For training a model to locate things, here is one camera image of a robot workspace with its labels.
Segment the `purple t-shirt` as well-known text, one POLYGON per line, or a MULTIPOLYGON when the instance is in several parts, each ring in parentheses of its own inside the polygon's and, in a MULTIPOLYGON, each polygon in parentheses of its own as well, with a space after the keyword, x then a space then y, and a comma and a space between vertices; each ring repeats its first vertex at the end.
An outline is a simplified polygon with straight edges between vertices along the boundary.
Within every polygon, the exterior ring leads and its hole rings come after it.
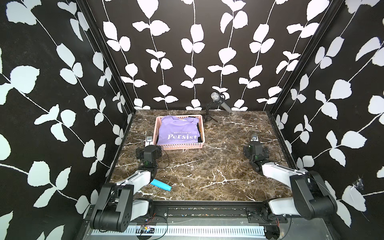
POLYGON ((196 117, 178 118, 165 116, 161 119, 158 145, 194 144, 201 137, 199 119, 196 117))

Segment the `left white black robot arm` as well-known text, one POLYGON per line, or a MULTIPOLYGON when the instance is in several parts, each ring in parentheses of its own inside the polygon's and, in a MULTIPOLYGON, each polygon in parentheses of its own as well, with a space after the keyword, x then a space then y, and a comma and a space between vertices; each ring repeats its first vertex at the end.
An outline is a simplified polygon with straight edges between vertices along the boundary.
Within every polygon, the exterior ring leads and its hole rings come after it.
POLYGON ((157 174, 157 159, 162 156, 160 146, 149 145, 137 149, 138 169, 118 183, 106 183, 90 218, 90 227, 101 232, 124 232, 132 220, 145 216, 150 209, 149 200, 134 200, 134 195, 149 185, 157 174))

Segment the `pink perforated plastic basket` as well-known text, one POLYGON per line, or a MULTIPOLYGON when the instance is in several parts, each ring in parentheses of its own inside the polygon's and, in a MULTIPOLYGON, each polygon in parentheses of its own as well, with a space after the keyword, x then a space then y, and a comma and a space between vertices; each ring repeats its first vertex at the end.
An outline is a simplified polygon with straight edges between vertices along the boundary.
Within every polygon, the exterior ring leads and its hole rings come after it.
POLYGON ((196 117, 199 119, 199 131, 201 137, 198 143, 194 144, 175 144, 175 145, 158 145, 159 128, 161 126, 161 119, 165 116, 156 117, 156 123, 154 128, 153 144, 161 146, 163 150, 183 150, 183 149, 201 149, 205 143, 204 123, 202 115, 182 115, 176 116, 178 118, 196 117))

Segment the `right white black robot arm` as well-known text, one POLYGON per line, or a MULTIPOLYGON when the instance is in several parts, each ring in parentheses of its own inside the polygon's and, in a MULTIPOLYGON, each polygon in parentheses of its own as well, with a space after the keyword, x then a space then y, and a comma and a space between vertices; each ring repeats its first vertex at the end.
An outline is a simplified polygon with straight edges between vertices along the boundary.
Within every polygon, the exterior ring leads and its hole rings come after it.
POLYGON ((262 208, 263 218, 274 220, 285 215, 312 220, 337 212, 337 201, 319 173, 294 170, 270 161, 268 148, 256 139, 243 146, 243 153, 256 173, 292 191, 291 197, 267 200, 262 208))

